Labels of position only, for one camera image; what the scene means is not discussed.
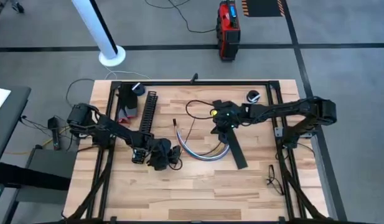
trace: red device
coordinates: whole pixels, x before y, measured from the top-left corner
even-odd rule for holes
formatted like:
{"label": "red device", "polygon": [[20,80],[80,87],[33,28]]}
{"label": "red device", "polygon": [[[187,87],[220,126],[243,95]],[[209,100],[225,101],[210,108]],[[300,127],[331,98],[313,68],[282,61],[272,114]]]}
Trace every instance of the red device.
{"label": "red device", "polygon": [[219,5],[217,39],[221,60],[234,60],[240,43],[240,26],[234,1],[222,1]]}

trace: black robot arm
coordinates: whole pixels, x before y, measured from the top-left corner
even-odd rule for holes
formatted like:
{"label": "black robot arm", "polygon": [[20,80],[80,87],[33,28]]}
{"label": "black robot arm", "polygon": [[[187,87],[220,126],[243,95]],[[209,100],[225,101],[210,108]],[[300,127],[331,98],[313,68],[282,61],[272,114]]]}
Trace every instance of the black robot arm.
{"label": "black robot arm", "polygon": [[175,146],[171,149],[171,142],[168,139],[155,139],[151,133],[132,131],[110,119],[107,115],[101,114],[98,108],[79,103],[73,107],[72,112],[67,118],[70,132],[79,137],[80,134],[91,135],[93,143],[107,148],[113,144],[113,136],[125,140],[131,146],[134,153],[146,151],[150,154],[149,166],[155,170],[164,170],[168,164],[177,164],[180,147]]}
{"label": "black robot arm", "polygon": [[215,127],[211,133],[218,134],[219,140],[224,143],[233,136],[230,131],[240,125],[249,126],[262,123],[269,118],[303,115],[305,119],[295,126],[283,128],[280,134],[284,146],[295,148],[303,134],[313,131],[317,125],[330,125],[337,121],[335,103],[316,96],[271,106],[249,103],[237,106],[231,101],[220,100],[214,101],[213,105],[212,115]]}

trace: black mat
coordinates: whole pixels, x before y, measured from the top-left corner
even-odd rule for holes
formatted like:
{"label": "black mat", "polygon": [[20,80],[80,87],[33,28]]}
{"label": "black mat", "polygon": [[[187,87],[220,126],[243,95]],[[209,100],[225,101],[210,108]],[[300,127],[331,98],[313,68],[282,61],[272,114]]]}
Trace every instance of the black mat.
{"label": "black mat", "polygon": [[284,10],[281,0],[242,0],[243,14],[248,17],[281,17]]}

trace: white pole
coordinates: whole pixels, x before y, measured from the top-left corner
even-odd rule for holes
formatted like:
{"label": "white pole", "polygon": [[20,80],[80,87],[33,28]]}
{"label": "white pole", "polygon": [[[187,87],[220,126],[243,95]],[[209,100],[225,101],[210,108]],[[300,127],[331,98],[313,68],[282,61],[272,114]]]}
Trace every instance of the white pole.
{"label": "white pole", "polygon": [[100,63],[107,67],[113,67],[123,62],[126,52],[124,48],[115,44],[95,0],[72,1],[100,49]]}

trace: wooden table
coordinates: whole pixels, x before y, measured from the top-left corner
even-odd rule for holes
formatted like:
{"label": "wooden table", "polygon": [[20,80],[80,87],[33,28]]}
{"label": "wooden table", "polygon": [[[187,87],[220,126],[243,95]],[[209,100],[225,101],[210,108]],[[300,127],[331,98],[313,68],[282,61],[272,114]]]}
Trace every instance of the wooden table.
{"label": "wooden table", "polygon": [[[279,82],[285,103],[299,99],[295,80]],[[111,81],[102,80],[96,81],[93,87],[90,104],[97,106],[103,113],[106,111],[110,85]],[[183,137],[193,122],[185,113],[188,101],[232,100],[239,105],[246,102],[245,96],[252,89],[261,93],[260,103],[267,105],[268,97],[263,86],[148,86],[147,90],[156,91],[159,96],[152,133],[155,138],[170,139],[174,146],[177,141],[172,119],[176,118]],[[132,120],[129,127],[133,130],[139,128],[145,96],[138,99],[138,119]],[[190,112],[195,116],[209,116],[210,109],[207,105],[192,104]],[[301,116],[290,116],[289,125],[301,119]],[[217,136],[210,134],[213,127],[211,119],[196,120],[187,144],[197,152],[209,151],[218,144]],[[272,186],[266,185],[270,164],[274,165],[276,178],[281,181],[270,119],[261,124],[240,127],[235,132],[248,162],[248,167],[242,170],[237,170],[231,153],[219,161],[204,162],[184,152],[181,156],[184,161],[181,170],[168,168],[158,172],[145,164],[133,164],[131,148],[117,139],[105,220],[111,216],[117,216],[118,220],[157,221],[275,221],[279,216],[287,218],[284,196],[279,195]],[[300,143],[312,147],[310,140],[301,139]],[[83,140],[80,148],[90,144],[91,139]],[[313,153],[303,146],[295,149],[294,153],[303,191],[318,210],[327,215]],[[97,149],[92,149],[80,152],[77,156],[64,210],[66,216],[75,211],[90,191],[96,155]],[[296,198],[294,192],[291,192],[297,215]],[[100,195],[100,192],[96,195],[94,217],[98,214]]]}

